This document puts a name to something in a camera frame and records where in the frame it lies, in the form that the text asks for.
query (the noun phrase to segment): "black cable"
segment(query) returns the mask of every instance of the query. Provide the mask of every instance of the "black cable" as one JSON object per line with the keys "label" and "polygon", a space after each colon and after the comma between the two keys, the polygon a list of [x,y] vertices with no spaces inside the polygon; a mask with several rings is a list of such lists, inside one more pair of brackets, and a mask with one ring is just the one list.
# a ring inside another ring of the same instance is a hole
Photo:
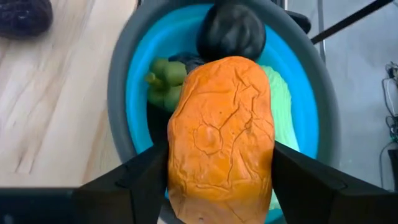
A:
{"label": "black cable", "polygon": [[382,155],[386,149],[389,148],[389,146],[393,143],[396,143],[395,141],[391,141],[388,143],[386,146],[384,146],[383,149],[381,149],[380,155],[379,155],[379,172],[380,172],[380,182],[381,182],[381,188],[384,188],[384,179],[383,179],[383,166],[382,166]]}
{"label": "black cable", "polygon": [[380,8],[384,7],[385,5],[391,3],[393,0],[375,0],[371,4],[365,6],[361,10],[355,12],[354,14],[348,16],[347,18],[343,19],[342,21],[336,23],[335,25],[331,26],[327,30],[319,33],[315,37],[311,39],[313,44],[317,44],[326,38],[330,37],[331,35],[343,30],[344,28],[348,27],[349,25],[361,20],[362,18],[366,17],[367,15],[372,14],[373,12],[379,10]]}
{"label": "black cable", "polygon": [[381,80],[381,86],[383,88],[383,95],[384,95],[384,104],[386,105],[386,108],[388,110],[388,112],[390,113],[390,116],[394,117],[395,114],[392,112],[392,110],[390,109],[390,106],[388,105],[388,101],[387,101],[387,90],[386,90],[386,86],[384,84],[385,81],[391,80],[391,78],[383,78]]}
{"label": "black cable", "polygon": [[383,168],[382,168],[382,156],[384,154],[384,151],[389,148],[391,144],[398,144],[398,114],[394,114],[394,105],[388,105],[388,100],[387,96],[389,92],[386,90],[385,82],[389,80],[393,80],[393,82],[396,84],[398,87],[398,82],[397,82],[397,74],[398,74],[398,65],[394,62],[390,62],[386,65],[386,72],[388,74],[388,78],[383,78],[381,81],[382,84],[382,89],[383,89],[383,95],[384,95],[384,104],[386,105],[386,108],[389,112],[389,116],[386,116],[386,125],[389,128],[389,134],[391,138],[391,142],[388,143],[386,146],[383,147],[383,149],[380,152],[379,155],[379,171],[380,171],[380,181],[381,181],[381,187],[384,188],[384,179],[383,179]]}

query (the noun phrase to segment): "dark purple toy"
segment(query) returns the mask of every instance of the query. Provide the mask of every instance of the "dark purple toy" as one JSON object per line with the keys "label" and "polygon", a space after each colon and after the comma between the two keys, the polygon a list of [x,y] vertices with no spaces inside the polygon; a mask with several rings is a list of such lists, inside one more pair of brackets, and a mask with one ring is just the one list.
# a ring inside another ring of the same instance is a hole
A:
{"label": "dark purple toy", "polygon": [[28,39],[47,31],[53,21],[49,0],[0,0],[0,36]]}
{"label": "dark purple toy", "polygon": [[185,69],[187,73],[190,73],[192,70],[197,68],[197,66],[205,64],[205,61],[196,54],[189,53],[189,52],[182,52],[176,55],[169,57],[169,61],[171,62],[181,62],[185,64]]}

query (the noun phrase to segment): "wooden table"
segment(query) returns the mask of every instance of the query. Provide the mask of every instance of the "wooden table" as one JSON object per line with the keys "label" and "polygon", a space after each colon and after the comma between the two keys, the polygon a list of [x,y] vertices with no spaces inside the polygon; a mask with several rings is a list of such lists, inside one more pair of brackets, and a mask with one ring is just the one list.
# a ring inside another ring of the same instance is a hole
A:
{"label": "wooden table", "polygon": [[0,40],[0,186],[79,186],[120,164],[108,68],[136,0],[52,0],[48,34]]}

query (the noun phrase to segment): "light green toy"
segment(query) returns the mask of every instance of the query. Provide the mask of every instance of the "light green toy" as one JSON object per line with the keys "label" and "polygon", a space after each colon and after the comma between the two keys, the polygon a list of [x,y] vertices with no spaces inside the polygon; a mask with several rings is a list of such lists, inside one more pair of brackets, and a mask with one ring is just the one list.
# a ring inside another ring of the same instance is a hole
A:
{"label": "light green toy", "polygon": [[[271,67],[261,66],[268,76],[271,89],[271,111],[274,118],[275,141],[296,151],[300,151],[293,127],[292,96],[285,80]],[[269,210],[280,209],[274,190],[272,190]]]}

